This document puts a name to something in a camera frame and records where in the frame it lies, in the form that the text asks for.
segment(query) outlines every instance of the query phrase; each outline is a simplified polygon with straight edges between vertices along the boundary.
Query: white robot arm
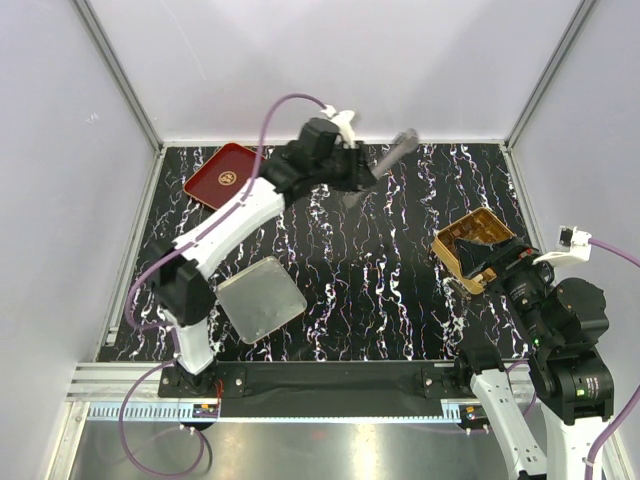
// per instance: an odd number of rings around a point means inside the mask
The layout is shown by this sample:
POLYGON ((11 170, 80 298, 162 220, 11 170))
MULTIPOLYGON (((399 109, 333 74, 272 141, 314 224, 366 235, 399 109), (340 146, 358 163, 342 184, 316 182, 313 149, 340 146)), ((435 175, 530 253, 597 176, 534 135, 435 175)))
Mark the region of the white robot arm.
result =
POLYGON ((164 257, 192 244, 151 277, 164 316, 175 325, 180 346, 178 362, 189 375, 200 375, 214 360, 207 318, 215 296, 207 280, 229 252, 315 186, 326 183, 345 192, 363 191, 418 146, 416 132, 408 130, 379 162, 385 165, 384 171, 371 171, 364 144, 355 140, 350 125, 353 112, 336 112, 327 106, 323 113, 329 118, 309 120, 298 140, 276 147, 269 160, 263 162, 260 176, 249 180, 206 221, 173 242, 160 241, 153 246, 158 257, 164 257), (224 221, 211 234, 203 235, 221 219, 224 221))

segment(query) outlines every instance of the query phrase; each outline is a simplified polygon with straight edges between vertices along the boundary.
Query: purple cable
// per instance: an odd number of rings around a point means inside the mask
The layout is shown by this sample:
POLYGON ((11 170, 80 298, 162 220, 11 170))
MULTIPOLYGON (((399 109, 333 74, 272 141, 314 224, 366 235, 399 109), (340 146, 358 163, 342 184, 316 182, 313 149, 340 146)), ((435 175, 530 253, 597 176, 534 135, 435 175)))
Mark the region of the purple cable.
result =
POLYGON ((122 402, 122 406, 120 407, 120 413, 118 414, 118 434, 120 435, 120 443, 122 444, 122 449, 124 450, 124 453, 129 459, 129 461, 133 463, 133 465, 141 472, 144 472, 148 475, 152 475, 155 477, 161 477, 161 478, 183 478, 189 475, 191 472, 193 472, 197 468, 197 466, 200 464, 200 461, 202 460, 207 439, 200 431, 195 429, 191 430, 198 436, 198 439, 200 440, 200 452, 198 452, 198 456, 196 457, 196 460, 193 462, 193 464, 183 472, 179 472, 179 473, 157 472, 140 463, 138 459, 134 456, 131 449, 129 448, 129 445, 127 445, 127 439, 125 438, 125 434, 124 434, 124 411, 135 389, 138 388, 140 384, 144 382, 144 380, 147 377, 157 372, 158 370, 162 370, 165 367, 173 367, 174 365, 175 365, 175 360, 161 363, 157 367, 153 367, 151 370, 149 370, 144 375, 142 375, 138 380, 136 380, 136 382, 133 384, 133 386, 129 389, 129 391, 125 395, 124 400, 122 402))
MULTIPOLYGON (((609 245, 608 243, 601 242, 600 240, 596 240, 595 238, 589 239, 589 243, 591 245, 595 245, 596 247, 602 248, 603 250, 607 250, 621 258, 624 258, 628 262, 631 262, 636 267, 640 268, 640 260, 629 253, 623 252, 619 248, 609 245)), ((613 435, 613 432, 616 431, 620 424, 624 422, 624 420, 629 416, 633 408, 638 404, 638 401, 640 401, 640 385, 638 385, 638 388, 636 388, 636 391, 633 393, 633 395, 631 395, 631 398, 624 406, 622 411, 618 414, 618 416, 613 419, 613 421, 607 426, 607 428, 605 428, 604 431, 593 442, 593 445, 589 449, 589 454, 587 455, 587 462, 593 464, 596 459, 596 455, 598 455, 598 451, 602 448, 609 437, 613 435)), ((593 479, 593 466, 589 465, 589 463, 587 463, 587 468, 584 474, 585 480, 593 479)))
MULTIPOLYGON (((507 375, 509 375, 513 371, 513 369, 516 368, 518 365, 526 365, 526 364, 527 364, 527 360, 518 360, 517 362, 512 363, 507 368, 507 375)), ((527 406, 524 413, 522 414, 523 416, 526 417, 527 415, 529 415, 529 412, 531 412, 531 409, 536 404, 537 399, 538 399, 538 396, 536 395, 535 392, 533 392, 533 397, 531 397, 531 402, 529 403, 529 406, 527 406)), ((420 430, 423 432, 442 433, 444 435, 467 435, 467 432, 465 430, 460 430, 459 428, 456 428, 455 430, 442 430, 439 428, 423 427, 419 425, 409 425, 409 426, 415 430, 420 430)), ((471 430, 468 433, 468 435, 482 435, 482 434, 486 435, 487 433, 492 431, 493 429, 489 427, 488 430, 471 430)))
MULTIPOLYGON (((264 151, 264 141, 267 135, 267 128, 269 127, 269 123, 271 122, 271 118, 273 117, 273 114, 275 113, 275 111, 278 109, 280 105, 282 105, 287 100, 291 100, 293 98, 310 100, 322 108, 326 107, 326 105, 323 102, 305 93, 290 93, 289 95, 285 95, 284 97, 277 100, 271 106, 271 108, 267 112, 267 115, 264 117, 264 120, 262 122, 262 128, 260 129, 260 139, 258 141, 258 149, 256 150, 256 156, 253 161, 253 169, 251 171, 251 178, 249 179, 249 186, 247 187, 246 192, 244 192, 239 202, 234 204, 218 220, 216 220, 213 224, 211 224, 208 228, 206 228, 200 235, 198 235, 196 237, 196 242, 199 242, 200 240, 202 240, 209 233, 211 233, 211 231, 214 228, 216 228, 218 225, 224 222, 227 218, 229 218, 229 216, 231 216, 238 209, 238 207, 242 205, 241 202, 244 202, 249 197, 249 195, 251 194, 251 191, 253 190, 253 185, 256 181, 256 178, 258 177, 258 173, 260 171, 262 152, 264 151)), ((142 287, 142 285, 149 279, 151 275, 153 275, 164 264, 173 260, 178 255, 182 255, 184 252, 186 252, 188 249, 190 249, 194 245, 195 245, 195 242, 189 242, 183 245, 182 247, 180 247, 178 250, 171 252, 166 257, 162 257, 156 263, 151 265, 144 273, 142 273, 142 275, 140 275, 138 279, 134 282, 134 284, 131 286, 131 289, 129 290, 129 294, 127 295, 127 300, 124 305, 124 317, 131 328, 133 328, 134 330, 145 331, 151 328, 167 327, 171 325, 171 322, 156 322, 156 323, 150 323, 148 325, 141 325, 139 323, 136 323, 135 320, 133 319, 133 300, 136 296, 136 292, 142 287)))

